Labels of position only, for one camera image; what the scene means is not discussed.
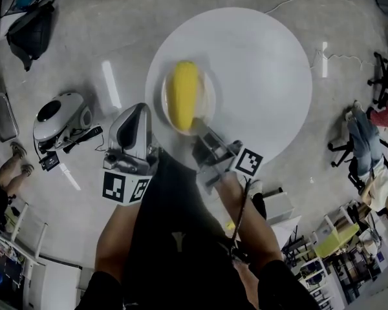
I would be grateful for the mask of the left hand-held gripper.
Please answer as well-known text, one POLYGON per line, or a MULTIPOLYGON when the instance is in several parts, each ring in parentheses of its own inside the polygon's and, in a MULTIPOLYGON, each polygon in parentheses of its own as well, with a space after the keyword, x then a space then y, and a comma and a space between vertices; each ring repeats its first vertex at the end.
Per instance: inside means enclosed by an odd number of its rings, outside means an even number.
POLYGON ((102 167, 102 198, 117 205, 140 203, 158 167, 151 111, 138 103, 122 112, 109 129, 102 167))

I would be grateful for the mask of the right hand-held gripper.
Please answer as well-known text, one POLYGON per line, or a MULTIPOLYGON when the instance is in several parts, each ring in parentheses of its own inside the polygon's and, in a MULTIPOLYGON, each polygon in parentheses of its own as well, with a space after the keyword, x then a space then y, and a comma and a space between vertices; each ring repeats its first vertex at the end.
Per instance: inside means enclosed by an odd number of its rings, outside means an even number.
POLYGON ((192 155, 199 167, 198 179, 204 190, 211 194, 215 184, 230 171, 254 180, 261 168, 263 157, 236 140, 225 143, 203 119, 193 118, 196 141, 192 155))

